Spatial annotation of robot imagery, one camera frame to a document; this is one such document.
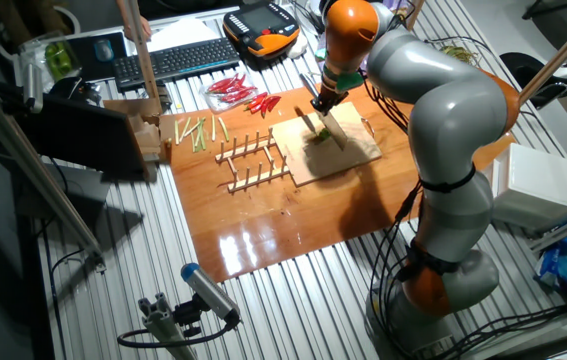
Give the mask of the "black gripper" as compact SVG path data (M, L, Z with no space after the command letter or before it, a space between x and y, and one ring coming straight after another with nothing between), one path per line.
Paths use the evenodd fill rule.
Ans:
M320 91L311 101L312 110L319 116L333 116L337 110L337 105L348 96L348 92L336 93L331 90ZM324 113L320 109L329 109Z

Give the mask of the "person's bare hand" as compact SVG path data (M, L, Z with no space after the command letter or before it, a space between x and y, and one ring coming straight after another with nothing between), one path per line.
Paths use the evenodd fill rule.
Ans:
M150 28L149 22L143 16L140 17L140 22L141 22L142 29L143 29L144 39L146 41L150 41L151 36L152 36L152 30ZM129 40L133 40L133 36L132 36L132 32L131 32L131 25L126 18L123 18L123 24L124 24L125 37Z

